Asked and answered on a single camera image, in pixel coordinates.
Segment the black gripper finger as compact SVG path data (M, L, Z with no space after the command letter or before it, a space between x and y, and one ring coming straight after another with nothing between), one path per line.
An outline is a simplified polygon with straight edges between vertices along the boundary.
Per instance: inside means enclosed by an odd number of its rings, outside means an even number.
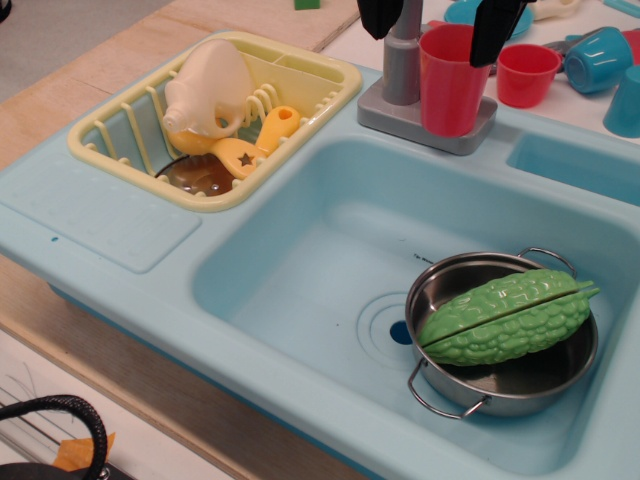
M375 40L383 39L399 20L403 0L358 0L363 28Z
M483 0L476 9L470 52L475 68L492 65L510 39L528 1Z

